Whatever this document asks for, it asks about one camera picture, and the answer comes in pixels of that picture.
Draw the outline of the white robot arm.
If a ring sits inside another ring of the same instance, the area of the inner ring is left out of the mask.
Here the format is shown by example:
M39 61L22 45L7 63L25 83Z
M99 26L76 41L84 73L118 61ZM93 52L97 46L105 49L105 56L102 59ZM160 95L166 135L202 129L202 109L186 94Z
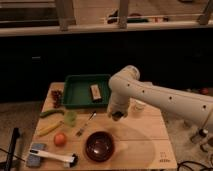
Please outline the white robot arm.
M128 115L130 99L134 98L191 121L213 133L213 97L147 84L140 81L140 72L128 65L112 75L108 116L119 120Z

